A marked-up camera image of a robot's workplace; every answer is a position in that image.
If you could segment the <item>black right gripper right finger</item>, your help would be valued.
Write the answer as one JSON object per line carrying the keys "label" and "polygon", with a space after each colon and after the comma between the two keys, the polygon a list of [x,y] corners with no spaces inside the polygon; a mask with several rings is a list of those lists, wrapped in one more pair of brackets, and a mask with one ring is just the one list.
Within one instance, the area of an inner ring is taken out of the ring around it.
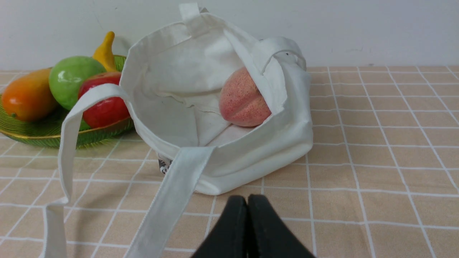
{"label": "black right gripper right finger", "polygon": [[248,197],[248,258],[314,258],[264,195]]}

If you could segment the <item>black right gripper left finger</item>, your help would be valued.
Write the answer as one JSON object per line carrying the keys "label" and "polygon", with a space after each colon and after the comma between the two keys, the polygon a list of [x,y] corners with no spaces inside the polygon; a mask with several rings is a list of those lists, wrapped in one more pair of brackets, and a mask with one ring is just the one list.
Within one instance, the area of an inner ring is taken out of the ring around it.
{"label": "black right gripper left finger", "polygon": [[242,196],[230,196],[212,231],[193,258],[246,258],[247,204]]}

